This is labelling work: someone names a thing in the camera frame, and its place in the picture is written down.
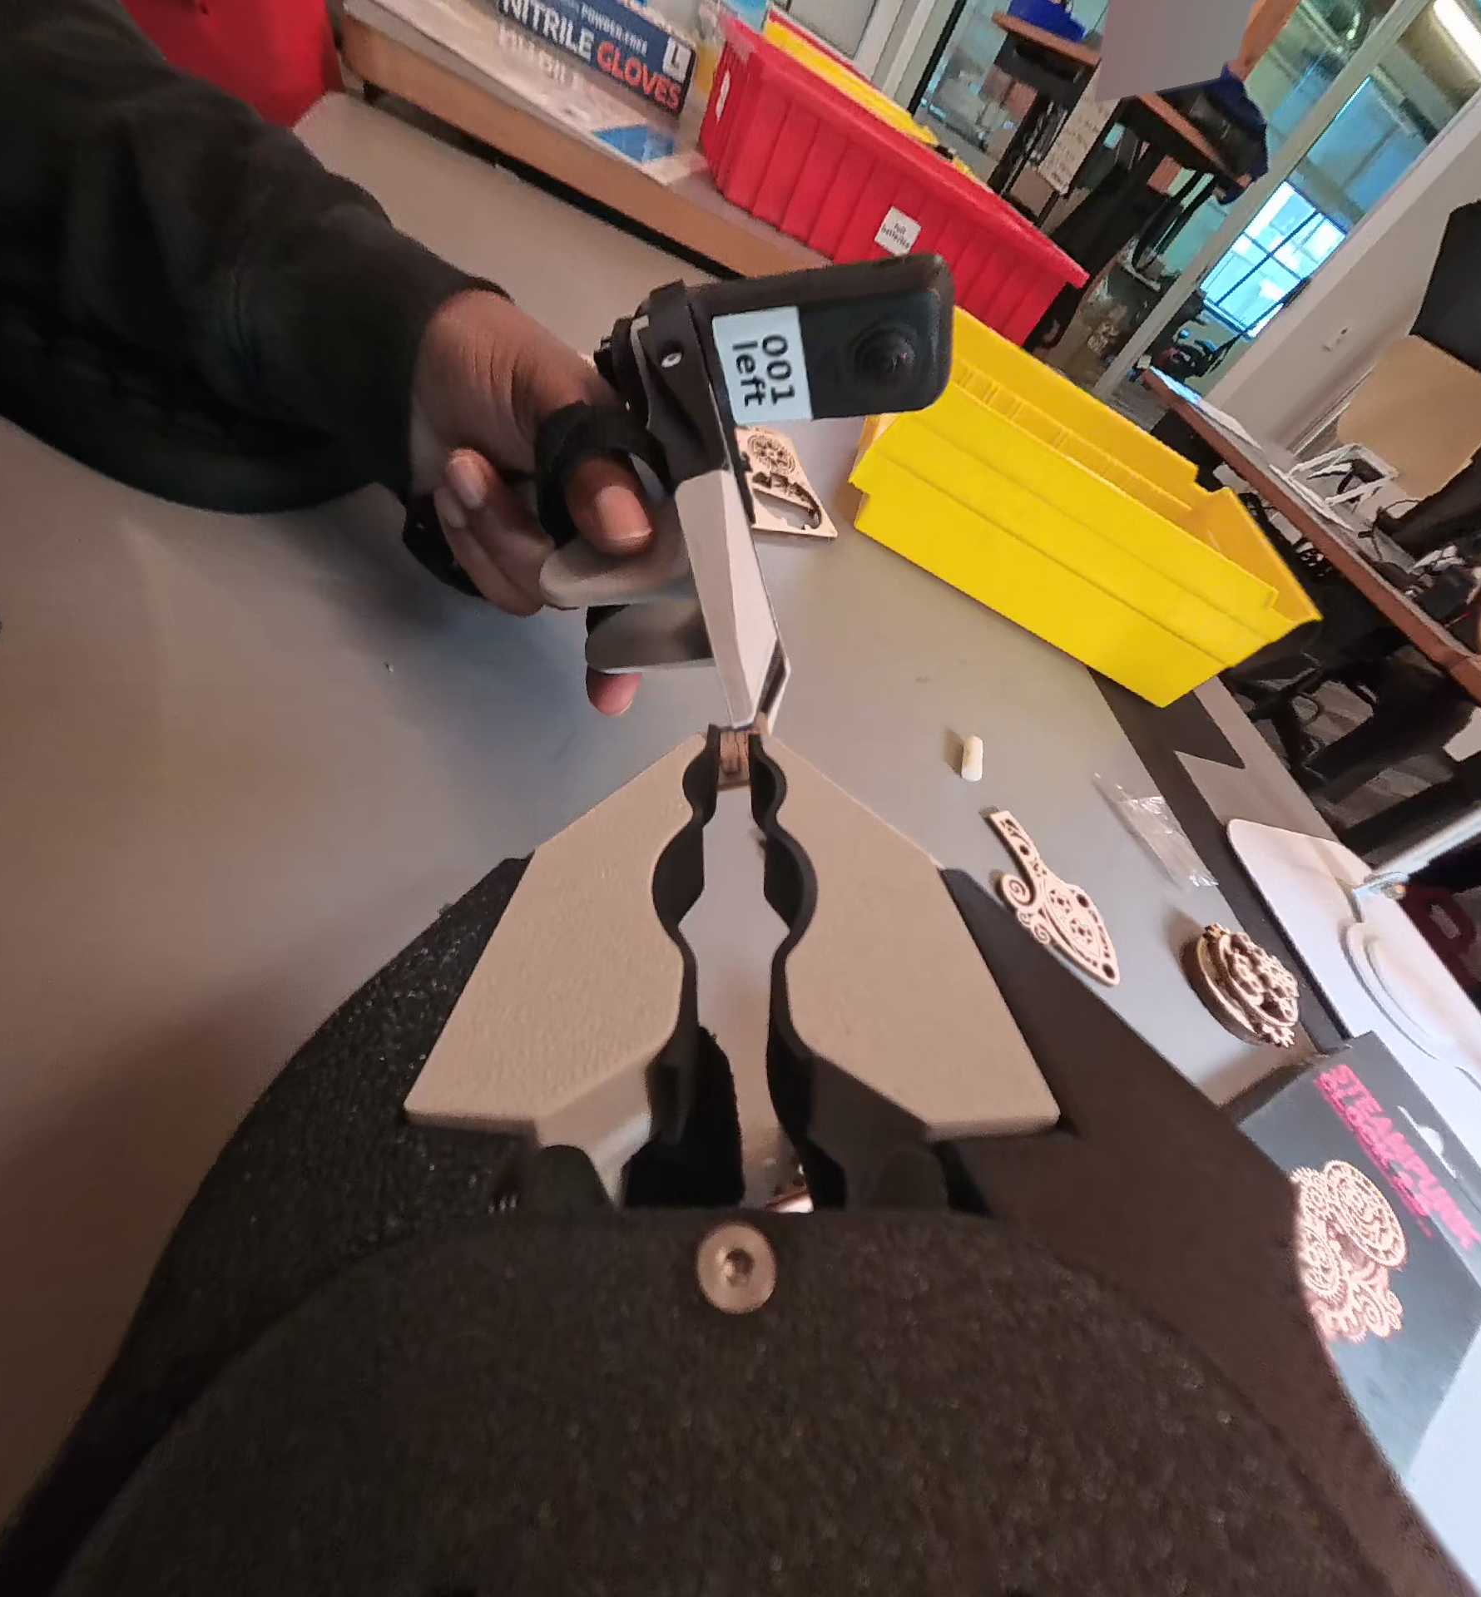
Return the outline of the blue glove box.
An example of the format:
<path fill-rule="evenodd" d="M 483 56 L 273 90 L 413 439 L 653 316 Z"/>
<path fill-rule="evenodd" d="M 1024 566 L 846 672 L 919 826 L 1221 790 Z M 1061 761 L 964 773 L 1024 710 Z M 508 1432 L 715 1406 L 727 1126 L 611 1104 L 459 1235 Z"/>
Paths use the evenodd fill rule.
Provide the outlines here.
<path fill-rule="evenodd" d="M 636 2 L 495 2 L 496 17 L 575 58 L 655 109 L 682 114 L 696 48 Z"/>

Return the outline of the red plastic bin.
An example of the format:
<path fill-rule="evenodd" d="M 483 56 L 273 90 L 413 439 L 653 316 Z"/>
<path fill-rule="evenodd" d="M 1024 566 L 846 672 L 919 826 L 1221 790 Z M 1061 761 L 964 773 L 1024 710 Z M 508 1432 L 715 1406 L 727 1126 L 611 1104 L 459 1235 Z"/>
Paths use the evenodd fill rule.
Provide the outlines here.
<path fill-rule="evenodd" d="M 1025 345 L 1056 297 L 1088 282 L 972 171 L 735 19 L 699 150 L 730 205 L 831 263 L 940 258 L 955 304 L 1012 343 Z"/>

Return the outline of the red bag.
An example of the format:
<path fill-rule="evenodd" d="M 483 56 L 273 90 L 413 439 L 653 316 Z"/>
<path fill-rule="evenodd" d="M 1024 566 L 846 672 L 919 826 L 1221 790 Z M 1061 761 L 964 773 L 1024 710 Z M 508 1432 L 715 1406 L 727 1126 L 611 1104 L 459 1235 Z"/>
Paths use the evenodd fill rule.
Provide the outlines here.
<path fill-rule="evenodd" d="M 1477 892 L 1474 874 L 1440 865 L 1416 874 L 1404 896 L 1409 921 L 1469 993 L 1481 988 L 1481 933 L 1471 908 Z"/>

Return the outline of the person's left forearm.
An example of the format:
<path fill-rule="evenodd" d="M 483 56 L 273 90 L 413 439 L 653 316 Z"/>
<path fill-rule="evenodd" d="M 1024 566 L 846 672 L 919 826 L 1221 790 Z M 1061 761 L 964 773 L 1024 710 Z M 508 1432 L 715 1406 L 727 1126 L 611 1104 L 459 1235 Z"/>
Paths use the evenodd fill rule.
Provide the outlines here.
<path fill-rule="evenodd" d="M 505 295 L 118 3 L 0 3 L 0 413 L 135 485 L 406 490 L 435 316 Z"/>

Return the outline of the yellow plastic bin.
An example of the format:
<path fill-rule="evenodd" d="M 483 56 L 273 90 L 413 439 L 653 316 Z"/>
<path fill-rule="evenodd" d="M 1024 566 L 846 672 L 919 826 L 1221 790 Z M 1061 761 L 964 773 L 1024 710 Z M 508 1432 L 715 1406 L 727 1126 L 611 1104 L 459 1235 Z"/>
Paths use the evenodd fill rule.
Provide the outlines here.
<path fill-rule="evenodd" d="M 865 109 L 894 131 L 928 147 L 938 148 L 933 131 L 923 128 L 904 108 L 884 96 L 848 60 L 831 51 L 805 27 L 798 26 L 788 12 L 771 9 L 762 36 L 769 44 L 790 56 L 817 79 L 831 85 L 851 104 Z"/>
<path fill-rule="evenodd" d="M 1232 490 L 964 309 L 850 486 L 860 532 L 1157 708 L 1320 621 Z"/>

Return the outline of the small clear plastic bag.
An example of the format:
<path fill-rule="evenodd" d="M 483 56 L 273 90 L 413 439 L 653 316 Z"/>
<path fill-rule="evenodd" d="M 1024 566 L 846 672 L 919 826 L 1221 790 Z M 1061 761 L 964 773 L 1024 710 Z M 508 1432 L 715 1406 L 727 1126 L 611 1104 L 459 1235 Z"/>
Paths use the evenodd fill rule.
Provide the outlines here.
<path fill-rule="evenodd" d="M 1150 853 L 1160 872 L 1177 889 L 1216 889 L 1216 877 L 1158 793 L 1134 793 L 1107 775 L 1097 773 L 1092 787 L 1107 802 L 1129 836 Z"/>

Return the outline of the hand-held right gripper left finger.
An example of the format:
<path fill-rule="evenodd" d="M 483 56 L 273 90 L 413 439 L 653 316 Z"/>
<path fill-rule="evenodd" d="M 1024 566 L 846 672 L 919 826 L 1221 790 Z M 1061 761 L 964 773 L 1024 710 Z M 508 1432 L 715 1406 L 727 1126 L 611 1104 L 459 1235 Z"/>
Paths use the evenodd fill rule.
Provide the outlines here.
<path fill-rule="evenodd" d="M 568 1147 L 609 1199 L 689 1116 L 710 739 L 693 735 L 539 845 L 404 1099 L 414 1126 Z"/>

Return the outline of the white book stand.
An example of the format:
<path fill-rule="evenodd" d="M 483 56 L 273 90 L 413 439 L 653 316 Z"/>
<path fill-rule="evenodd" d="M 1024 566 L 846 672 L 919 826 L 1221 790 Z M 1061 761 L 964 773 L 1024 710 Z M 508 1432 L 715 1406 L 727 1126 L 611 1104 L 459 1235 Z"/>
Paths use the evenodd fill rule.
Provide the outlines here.
<path fill-rule="evenodd" d="M 1481 838 L 1481 804 L 1378 865 L 1336 841 L 1233 819 L 1230 851 L 1348 1034 L 1375 1032 L 1414 1068 L 1481 1095 L 1481 1014 L 1406 916 L 1409 882 Z"/>

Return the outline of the stacked wooden gear disc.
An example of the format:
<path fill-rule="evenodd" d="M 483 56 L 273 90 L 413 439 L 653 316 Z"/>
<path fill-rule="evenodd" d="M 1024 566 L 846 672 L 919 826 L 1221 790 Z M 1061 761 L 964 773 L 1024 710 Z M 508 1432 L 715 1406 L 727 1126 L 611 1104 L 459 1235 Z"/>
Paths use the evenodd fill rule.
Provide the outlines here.
<path fill-rule="evenodd" d="M 1184 949 L 1182 964 L 1198 996 L 1233 1036 L 1276 1049 L 1295 1044 L 1302 990 L 1249 935 L 1210 925 Z"/>

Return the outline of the grey desk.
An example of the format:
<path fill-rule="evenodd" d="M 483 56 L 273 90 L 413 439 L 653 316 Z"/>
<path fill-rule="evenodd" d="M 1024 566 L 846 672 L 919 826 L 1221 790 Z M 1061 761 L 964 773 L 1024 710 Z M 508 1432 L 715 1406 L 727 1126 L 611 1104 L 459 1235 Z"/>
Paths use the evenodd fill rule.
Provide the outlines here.
<path fill-rule="evenodd" d="M 710 671 L 587 706 L 582 626 L 433 582 L 380 490 L 217 515 L 0 423 L 0 1529 L 89 1403 L 179 1215 L 259 1092 L 355 988 L 722 708 Z M 1215 1024 L 1177 889 L 1092 787 L 1320 834 L 1225 689 L 1116 694 L 846 529 L 764 546 L 778 729 L 942 865 L 986 880 L 1010 809 L 1117 942 L 1111 996 L 1216 1102 L 1274 1056 Z M 957 776 L 964 737 L 983 780 Z"/>

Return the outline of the wooden sheet with large cutouts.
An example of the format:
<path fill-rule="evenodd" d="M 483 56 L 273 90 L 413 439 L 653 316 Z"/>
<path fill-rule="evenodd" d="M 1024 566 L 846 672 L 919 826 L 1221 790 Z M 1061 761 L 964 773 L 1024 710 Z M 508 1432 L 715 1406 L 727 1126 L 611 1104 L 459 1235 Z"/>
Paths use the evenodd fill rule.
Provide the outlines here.
<path fill-rule="evenodd" d="M 735 444 L 751 495 L 754 534 L 790 539 L 836 536 L 831 517 L 785 433 L 762 427 L 737 428 Z"/>

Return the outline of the wooden background table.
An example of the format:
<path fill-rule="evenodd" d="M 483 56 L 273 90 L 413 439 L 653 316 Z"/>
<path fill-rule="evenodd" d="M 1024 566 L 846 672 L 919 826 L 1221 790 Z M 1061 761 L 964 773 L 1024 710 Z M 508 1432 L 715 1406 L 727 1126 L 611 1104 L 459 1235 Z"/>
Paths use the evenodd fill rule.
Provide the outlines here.
<path fill-rule="evenodd" d="M 1199 444 L 1199 454 L 1208 454 L 1245 481 L 1435 669 L 1481 705 L 1481 653 L 1467 648 L 1416 601 L 1390 585 L 1384 572 L 1363 556 L 1355 532 L 1329 514 L 1312 508 L 1256 439 L 1227 425 L 1225 418 L 1191 389 L 1152 369 L 1143 372 L 1141 382 L 1169 416 L 1191 432 Z"/>

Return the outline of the ornate wooden paddle piece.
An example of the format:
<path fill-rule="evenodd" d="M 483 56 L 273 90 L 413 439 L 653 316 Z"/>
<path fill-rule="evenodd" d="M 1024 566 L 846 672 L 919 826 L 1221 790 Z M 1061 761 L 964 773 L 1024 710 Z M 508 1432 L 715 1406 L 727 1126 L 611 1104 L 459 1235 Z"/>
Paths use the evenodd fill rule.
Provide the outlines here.
<path fill-rule="evenodd" d="M 1104 988 L 1121 984 L 1111 932 L 1090 894 L 1051 870 L 1022 822 L 1006 809 L 988 809 L 986 826 L 1010 865 L 993 882 L 1017 923 L 1044 949 Z"/>

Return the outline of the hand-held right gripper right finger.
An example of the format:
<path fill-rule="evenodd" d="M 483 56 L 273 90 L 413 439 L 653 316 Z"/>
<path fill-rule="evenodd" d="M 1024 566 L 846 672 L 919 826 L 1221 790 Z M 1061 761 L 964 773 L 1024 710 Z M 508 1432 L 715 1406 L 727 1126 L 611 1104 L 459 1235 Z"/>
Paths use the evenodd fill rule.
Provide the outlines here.
<path fill-rule="evenodd" d="M 768 1083 L 815 1201 L 908 1157 L 1051 1130 L 1058 1106 L 938 862 L 771 735 L 751 739 L 764 897 L 785 937 Z"/>

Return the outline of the beige chair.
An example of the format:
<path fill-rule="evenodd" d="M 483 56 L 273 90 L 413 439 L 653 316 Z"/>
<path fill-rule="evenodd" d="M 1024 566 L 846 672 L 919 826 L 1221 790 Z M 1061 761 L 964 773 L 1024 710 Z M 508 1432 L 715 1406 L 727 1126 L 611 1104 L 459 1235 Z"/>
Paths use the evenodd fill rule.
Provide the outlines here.
<path fill-rule="evenodd" d="M 1384 350 L 1334 418 L 1334 447 L 1291 466 L 1329 505 L 1390 488 L 1409 502 L 1445 490 L 1481 449 L 1481 370 L 1407 333 Z"/>

